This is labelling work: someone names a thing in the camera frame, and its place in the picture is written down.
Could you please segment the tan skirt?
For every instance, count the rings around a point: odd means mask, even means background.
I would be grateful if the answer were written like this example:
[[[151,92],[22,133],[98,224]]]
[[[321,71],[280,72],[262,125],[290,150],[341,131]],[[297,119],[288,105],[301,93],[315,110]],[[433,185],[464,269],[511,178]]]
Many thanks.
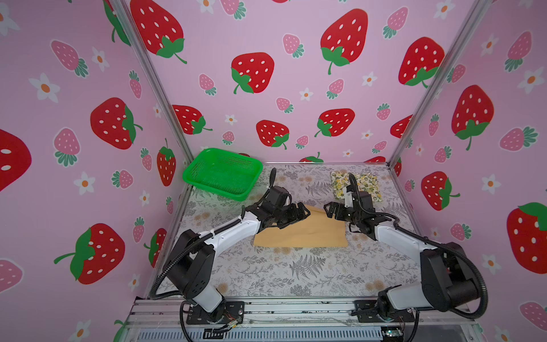
[[[346,225],[328,218],[323,209],[309,207],[311,215],[286,228],[266,228],[254,237],[255,247],[326,248],[347,247]]]

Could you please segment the lemon print skirt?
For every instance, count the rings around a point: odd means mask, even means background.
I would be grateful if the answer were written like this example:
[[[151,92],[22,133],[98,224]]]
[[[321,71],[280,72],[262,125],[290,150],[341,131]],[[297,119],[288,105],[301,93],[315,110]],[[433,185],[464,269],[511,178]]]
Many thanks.
[[[337,200],[343,200],[345,197],[344,195],[345,189],[347,188],[347,186],[350,185],[349,173],[336,171],[336,172],[332,172],[330,175],[331,175],[331,180],[333,184],[333,192],[334,192],[335,198]],[[380,194],[379,183],[375,175],[366,173],[366,174],[355,174],[354,176],[356,178],[358,188],[360,191],[368,192],[371,195],[373,202],[383,201],[382,195]]]

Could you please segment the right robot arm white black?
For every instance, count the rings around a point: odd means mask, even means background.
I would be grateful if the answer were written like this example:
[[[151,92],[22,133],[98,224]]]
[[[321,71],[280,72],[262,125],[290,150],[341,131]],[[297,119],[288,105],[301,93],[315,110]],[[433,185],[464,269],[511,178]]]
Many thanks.
[[[349,223],[418,264],[419,281],[392,286],[377,295],[378,316],[389,319],[406,309],[452,312],[466,319],[486,313],[486,282],[459,244],[443,244],[402,228],[395,215],[377,212],[364,192],[349,192],[343,203],[330,202],[323,209],[327,217]]]

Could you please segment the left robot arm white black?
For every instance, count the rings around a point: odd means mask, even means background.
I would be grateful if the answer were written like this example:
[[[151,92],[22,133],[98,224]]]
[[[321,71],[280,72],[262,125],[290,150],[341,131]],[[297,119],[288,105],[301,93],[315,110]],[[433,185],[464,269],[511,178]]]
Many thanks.
[[[302,202],[291,200],[286,189],[273,186],[228,223],[199,234],[191,229],[183,232],[164,267],[166,278],[177,288],[176,293],[211,316],[223,312],[224,296],[210,284],[215,259],[267,228],[284,229],[311,215]]]

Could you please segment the green plastic basket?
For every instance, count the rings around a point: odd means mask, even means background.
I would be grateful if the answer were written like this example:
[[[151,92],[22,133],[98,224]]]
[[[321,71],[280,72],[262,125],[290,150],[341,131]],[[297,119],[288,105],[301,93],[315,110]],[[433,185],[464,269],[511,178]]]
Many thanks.
[[[261,161],[235,152],[203,150],[185,169],[183,180],[197,189],[245,201],[263,171]]]

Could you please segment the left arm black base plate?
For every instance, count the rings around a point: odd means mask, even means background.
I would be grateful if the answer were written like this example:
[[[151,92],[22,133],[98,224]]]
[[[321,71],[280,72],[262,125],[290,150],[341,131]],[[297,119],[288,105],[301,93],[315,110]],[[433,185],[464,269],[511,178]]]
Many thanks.
[[[212,313],[205,311],[201,306],[192,306],[187,313],[185,323],[189,325],[242,323],[244,318],[245,302],[223,301]]]

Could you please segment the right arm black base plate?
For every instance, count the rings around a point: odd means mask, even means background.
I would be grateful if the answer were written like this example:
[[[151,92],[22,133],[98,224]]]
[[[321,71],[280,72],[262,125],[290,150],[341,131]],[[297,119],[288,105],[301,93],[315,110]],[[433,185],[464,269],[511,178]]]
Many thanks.
[[[411,309],[397,310],[378,300],[357,300],[351,316],[360,323],[414,323],[415,316]]]

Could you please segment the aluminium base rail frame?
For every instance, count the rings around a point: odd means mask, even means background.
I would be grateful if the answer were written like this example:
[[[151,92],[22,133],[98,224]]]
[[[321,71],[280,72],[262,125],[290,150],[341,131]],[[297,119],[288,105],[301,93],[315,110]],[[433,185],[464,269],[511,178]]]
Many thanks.
[[[137,300],[117,341],[485,341],[482,327],[451,312],[405,309],[394,319],[375,298],[229,297],[217,322],[182,299]]]

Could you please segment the aluminium corner post right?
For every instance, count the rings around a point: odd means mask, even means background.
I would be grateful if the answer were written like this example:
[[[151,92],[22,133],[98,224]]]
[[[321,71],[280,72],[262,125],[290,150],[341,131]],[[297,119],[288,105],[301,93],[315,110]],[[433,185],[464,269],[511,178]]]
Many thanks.
[[[439,91],[441,87],[443,87],[445,79],[451,70],[451,67],[463,54],[466,45],[473,37],[474,32],[477,30],[478,26],[481,23],[481,20],[488,12],[490,6],[491,1],[474,1],[459,31],[457,32],[457,35],[454,37],[452,45],[446,52],[444,60],[439,67],[439,71],[437,71],[437,73],[434,75],[433,81],[431,82],[429,88],[426,90],[422,99],[418,103],[418,106],[413,113],[413,118],[411,119],[407,129],[405,130],[402,140],[397,145],[397,148],[395,149],[392,158],[387,163],[389,171],[395,170],[396,162],[399,160],[399,158],[402,157],[407,144],[410,142],[410,139],[413,137],[415,131],[419,128],[421,121],[427,114],[427,111],[429,111],[431,105],[435,100],[437,91]]]

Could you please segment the aluminium corner post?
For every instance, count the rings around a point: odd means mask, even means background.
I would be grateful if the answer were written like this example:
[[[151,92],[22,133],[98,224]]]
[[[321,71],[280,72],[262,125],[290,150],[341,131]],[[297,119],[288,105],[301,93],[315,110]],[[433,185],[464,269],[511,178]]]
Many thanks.
[[[185,33],[179,21],[155,1],[112,1],[111,4],[167,117],[178,145],[188,162],[192,162],[194,157],[184,138],[183,129],[150,59],[154,56],[165,59],[175,57],[180,62],[187,63],[179,56],[185,47]]]
[[[410,142],[410,139],[413,137],[415,131],[419,128],[421,121],[427,114],[427,111],[429,111],[431,105],[435,100],[437,91],[439,91],[441,87],[443,87],[445,79],[451,70],[451,67],[463,54],[466,45],[473,37],[474,32],[477,30],[478,26],[481,23],[481,20],[488,12],[490,6],[491,1],[474,1],[459,31],[457,32],[457,35],[454,37],[452,45],[446,52],[444,60],[439,67],[439,71],[437,71],[437,73],[434,75],[433,81],[431,82],[429,88],[426,90],[422,99],[418,103],[418,106],[413,113],[413,118],[411,119],[407,129],[405,130],[402,140],[397,145],[397,148],[395,149],[392,158],[387,163],[389,171],[395,170],[396,162],[399,160],[399,158],[402,157],[407,144]]]

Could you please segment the aluminium corner post left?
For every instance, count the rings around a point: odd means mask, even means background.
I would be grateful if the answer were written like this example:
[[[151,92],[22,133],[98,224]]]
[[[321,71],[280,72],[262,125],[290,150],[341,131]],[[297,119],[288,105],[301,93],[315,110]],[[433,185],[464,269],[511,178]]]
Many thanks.
[[[155,1],[112,1],[111,4],[167,117],[178,145],[188,162],[192,162],[194,157],[184,138],[183,129],[150,59],[154,56],[165,59],[175,57],[180,62],[187,63],[179,56],[185,47],[185,33],[179,21]]]

